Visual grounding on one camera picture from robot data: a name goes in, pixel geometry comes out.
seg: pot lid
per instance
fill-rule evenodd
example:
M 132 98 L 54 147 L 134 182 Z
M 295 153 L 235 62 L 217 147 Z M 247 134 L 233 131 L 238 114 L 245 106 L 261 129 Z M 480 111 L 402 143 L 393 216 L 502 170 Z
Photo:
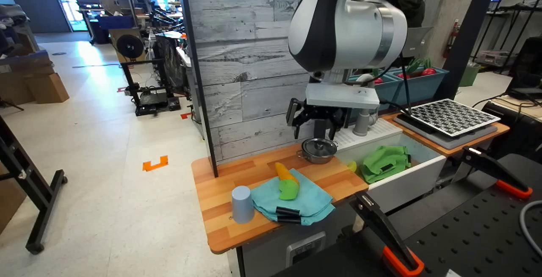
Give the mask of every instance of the pot lid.
M 337 153 L 337 146 L 331 140 L 325 138 L 311 138 L 301 145 L 303 150 L 315 157 L 329 157 Z

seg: gray wood backdrop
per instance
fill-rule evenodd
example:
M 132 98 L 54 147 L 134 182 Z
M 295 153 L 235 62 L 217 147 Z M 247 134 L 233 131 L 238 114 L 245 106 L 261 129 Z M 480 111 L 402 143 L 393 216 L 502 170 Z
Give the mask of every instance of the gray wood backdrop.
M 299 0 L 188 0 L 203 96 L 218 164 L 301 142 L 286 126 L 309 74 L 288 51 Z

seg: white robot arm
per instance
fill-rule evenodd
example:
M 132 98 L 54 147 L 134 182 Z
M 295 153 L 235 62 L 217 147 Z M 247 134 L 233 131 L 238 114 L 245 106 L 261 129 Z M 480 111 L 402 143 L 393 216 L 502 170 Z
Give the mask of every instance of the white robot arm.
M 286 120 L 296 128 L 294 136 L 297 138 L 301 124 L 316 119 L 314 137 L 324 137 L 329 121 L 329 138 L 333 139 L 350 108 L 362 109 L 368 117 L 368 111 L 379 105 L 376 91 L 343 84 L 347 77 L 341 70 L 390 65 L 403 49 L 406 31 L 403 12 L 386 0 L 301 0 L 290 23 L 288 46 L 312 78 L 306 100 L 290 101 Z M 354 133 L 362 136 L 368 122 L 358 122 Z

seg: gray cup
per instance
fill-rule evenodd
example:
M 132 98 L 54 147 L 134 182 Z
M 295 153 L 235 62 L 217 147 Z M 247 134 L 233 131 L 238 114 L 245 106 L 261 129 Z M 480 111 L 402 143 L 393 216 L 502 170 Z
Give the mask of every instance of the gray cup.
M 252 195 L 246 186 L 238 186 L 232 191 L 232 211 L 234 221 L 239 224 L 248 223 L 254 218 Z

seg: blue cloth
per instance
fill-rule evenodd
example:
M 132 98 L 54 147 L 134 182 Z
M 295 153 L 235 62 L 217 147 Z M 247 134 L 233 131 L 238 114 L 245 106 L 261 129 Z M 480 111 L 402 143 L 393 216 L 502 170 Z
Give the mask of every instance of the blue cloth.
M 277 221 L 277 206 L 299 210 L 302 225 L 311 225 L 327 217 L 335 207 L 333 198 L 318 185 L 300 174 L 296 169 L 290 173 L 299 181 L 298 197 L 293 200 L 279 199 L 279 178 L 273 179 L 252 189 L 254 207 L 267 219 Z

